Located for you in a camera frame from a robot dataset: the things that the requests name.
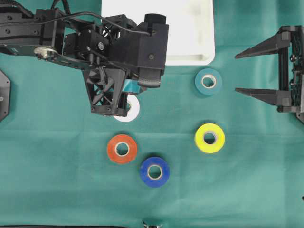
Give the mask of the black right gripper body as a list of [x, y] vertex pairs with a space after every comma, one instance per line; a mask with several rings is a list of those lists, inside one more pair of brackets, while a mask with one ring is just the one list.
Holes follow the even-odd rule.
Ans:
[[277, 111], [294, 113], [304, 121], [304, 27], [282, 26], [278, 33], [290, 33], [291, 54], [289, 47], [279, 50], [279, 92]]

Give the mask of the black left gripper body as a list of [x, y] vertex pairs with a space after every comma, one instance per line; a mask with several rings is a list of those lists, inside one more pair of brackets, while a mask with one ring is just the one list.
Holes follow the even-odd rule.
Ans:
[[127, 115], [128, 94], [123, 85], [130, 71], [109, 58], [109, 51], [127, 30], [134, 30], [136, 23], [124, 14], [108, 17], [101, 24], [80, 19], [66, 19], [67, 27], [74, 30], [64, 38], [63, 55], [85, 61], [83, 78], [92, 113], [105, 116]]

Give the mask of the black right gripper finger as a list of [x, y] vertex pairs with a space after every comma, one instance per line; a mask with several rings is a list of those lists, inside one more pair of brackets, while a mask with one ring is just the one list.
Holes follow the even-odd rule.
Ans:
[[278, 54], [279, 50], [288, 48], [291, 41], [291, 32], [283, 31], [278, 33], [267, 40], [255, 45], [254, 47], [248, 48], [247, 50], [237, 54], [238, 58], [254, 57], [262, 55]]
[[284, 107], [292, 106], [292, 98], [290, 91], [248, 88], [235, 88], [235, 91], [247, 96], [251, 96], [270, 105]]

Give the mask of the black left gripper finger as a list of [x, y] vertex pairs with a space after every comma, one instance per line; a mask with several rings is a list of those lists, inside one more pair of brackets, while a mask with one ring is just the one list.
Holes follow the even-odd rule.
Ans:
[[146, 91], [147, 88], [139, 86], [137, 80], [132, 79], [126, 79], [123, 84], [122, 92], [137, 95], [144, 91]]

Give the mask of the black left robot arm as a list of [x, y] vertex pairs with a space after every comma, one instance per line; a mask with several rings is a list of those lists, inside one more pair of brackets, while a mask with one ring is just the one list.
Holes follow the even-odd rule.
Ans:
[[0, 51], [33, 56], [82, 71], [92, 113], [127, 116], [130, 68], [110, 60], [109, 49], [120, 37], [134, 33], [136, 24], [125, 15], [107, 17], [100, 24], [72, 14], [53, 1], [49, 9], [31, 12], [14, 0], [0, 3]]

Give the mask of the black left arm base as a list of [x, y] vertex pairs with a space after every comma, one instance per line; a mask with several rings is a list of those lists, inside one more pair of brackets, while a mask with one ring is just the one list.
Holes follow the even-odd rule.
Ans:
[[0, 71], [0, 121], [10, 113], [11, 80]]

